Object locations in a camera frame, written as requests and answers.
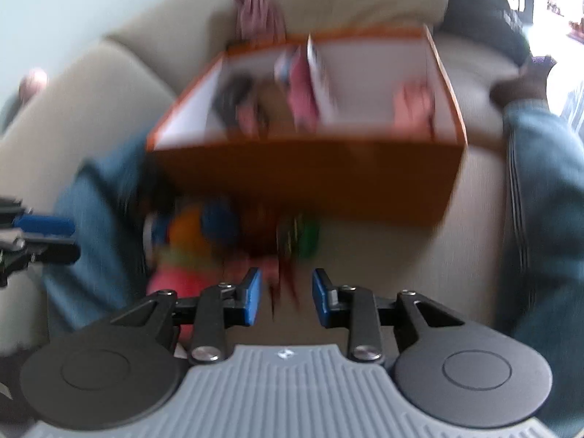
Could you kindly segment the brown bear plush blue hat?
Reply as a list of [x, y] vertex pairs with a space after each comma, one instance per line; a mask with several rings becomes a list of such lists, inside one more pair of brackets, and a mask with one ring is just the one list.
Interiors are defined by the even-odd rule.
[[145, 224], [143, 249], [151, 274], [146, 291], [196, 297], [219, 283], [239, 283], [253, 259], [243, 247], [242, 212], [226, 202], [193, 203]]

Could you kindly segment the dark grey box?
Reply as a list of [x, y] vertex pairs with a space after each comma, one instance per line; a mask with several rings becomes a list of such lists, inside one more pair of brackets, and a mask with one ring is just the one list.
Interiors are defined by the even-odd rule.
[[249, 74], [235, 74], [217, 92], [212, 107], [227, 128], [239, 125], [237, 108], [253, 89], [253, 77]]

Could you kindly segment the red feather toy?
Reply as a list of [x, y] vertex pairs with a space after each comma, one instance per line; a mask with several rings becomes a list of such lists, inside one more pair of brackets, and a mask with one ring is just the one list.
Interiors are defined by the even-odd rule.
[[300, 307], [296, 286], [297, 263], [309, 259], [285, 259], [278, 255], [276, 231], [284, 219], [304, 214], [291, 215], [266, 207], [246, 207], [239, 211], [239, 236], [224, 262], [224, 278], [239, 280], [250, 268], [262, 272], [267, 283], [270, 309], [279, 307], [283, 291], [287, 291], [295, 307]]

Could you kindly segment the person's left leg jeans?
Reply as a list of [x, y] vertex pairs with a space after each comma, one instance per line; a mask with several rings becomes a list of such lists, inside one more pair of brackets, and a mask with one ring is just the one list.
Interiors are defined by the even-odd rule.
[[54, 206], [56, 214], [74, 221], [80, 257], [69, 266], [43, 266], [50, 338], [146, 296], [146, 218], [170, 215], [176, 198], [174, 185], [146, 152], [144, 137], [80, 165]]

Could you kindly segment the burger shaped toy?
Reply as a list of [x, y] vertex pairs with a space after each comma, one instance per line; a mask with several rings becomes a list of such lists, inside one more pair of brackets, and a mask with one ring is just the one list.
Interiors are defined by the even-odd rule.
[[276, 248], [285, 259], [311, 259], [319, 249], [321, 223], [311, 216], [284, 219], [276, 231]]

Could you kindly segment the beige sofa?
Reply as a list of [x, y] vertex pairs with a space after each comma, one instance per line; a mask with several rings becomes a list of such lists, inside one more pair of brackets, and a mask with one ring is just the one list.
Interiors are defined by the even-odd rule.
[[[1, 192], [53, 208], [80, 163], [151, 128], [235, 30], [233, 0], [1, 0]], [[414, 289], [494, 319], [505, 210], [500, 115], [488, 91], [516, 67], [435, 35], [469, 148], [435, 231], [332, 223], [315, 265], [382, 296]]]

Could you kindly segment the orange storage box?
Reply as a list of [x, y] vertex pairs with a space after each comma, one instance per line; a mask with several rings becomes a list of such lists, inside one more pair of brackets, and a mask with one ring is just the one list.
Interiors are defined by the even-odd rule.
[[[316, 39], [352, 131], [285, 135], [265, 141], [229, 138], [212, 111], [222, 83], [238, 71], [267, 75], [301, 36], [239, 43], [184, 90], [151, 131], [146, 147], [191, 195], [267, 201], [331, 218], [436, 226], [452, 196], [467, 138], [437, 48], [424, 27], [324, 33]], [[392, 120], [390, 93], [422, 77], [435, 95], [435, 138], [403, 141], [382, 132]]]

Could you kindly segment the person's brown sock foot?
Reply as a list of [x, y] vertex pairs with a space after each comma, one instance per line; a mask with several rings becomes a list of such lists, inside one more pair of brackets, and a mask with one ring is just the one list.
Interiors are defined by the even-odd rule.
[[515, 78], [496, 82], [490, 89], [490, 100], [503, 111], [520, 101], [548, 101], [548, 76], [556, 60], [550, 55], [532, 57]]

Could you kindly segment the pink velvet cloth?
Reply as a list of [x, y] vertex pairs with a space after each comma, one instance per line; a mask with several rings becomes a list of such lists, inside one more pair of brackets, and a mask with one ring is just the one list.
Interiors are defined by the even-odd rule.
[[233, 0], [235, 34], [240, 43], [279, 43], [286, 39], [282, 11], [274, 0]]

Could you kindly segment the black clothing pile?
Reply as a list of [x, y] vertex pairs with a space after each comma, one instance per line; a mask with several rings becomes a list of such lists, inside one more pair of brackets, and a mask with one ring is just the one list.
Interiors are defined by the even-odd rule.
[[438, 31], [488, 46], [517, 66], [531, 55], [522, 22], [508, 0], [448, 0]]

